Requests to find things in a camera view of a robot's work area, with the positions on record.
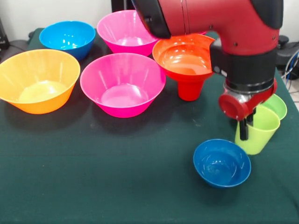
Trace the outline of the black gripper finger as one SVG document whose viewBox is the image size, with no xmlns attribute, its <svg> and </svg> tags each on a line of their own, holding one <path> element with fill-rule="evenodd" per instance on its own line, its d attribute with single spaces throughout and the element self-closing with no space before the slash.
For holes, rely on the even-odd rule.
<svg viewBox="0 0 299 224">
<path fill-rule="evenodd" d="M 239 134 L 240 140 L 248 140 L 248 126 L 246 119 L 239 121 Z"/>
<path fill-rule="evenodd" d="M 254 125 L 254 115 L 256 113 L 256 108 L 253 109 L 253 112 L 247 117 L 247 124 L 250 126 Z"/>
</svg>

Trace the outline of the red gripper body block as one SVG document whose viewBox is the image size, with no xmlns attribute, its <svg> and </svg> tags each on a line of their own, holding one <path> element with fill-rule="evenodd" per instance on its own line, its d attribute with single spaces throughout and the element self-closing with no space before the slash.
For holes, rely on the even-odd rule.
<svg viewBox="0 0 299 224">
<path fill-rule="evenodd" d="M 253 94 L 237 93 L 224 84 L 224 92 L 219 97 L 221 110 L 229 117 L 241 121 L 251 115 L 255 108 L 268 100 L 277 90 L 277 81 L 265 91 Z"/>
</svg>

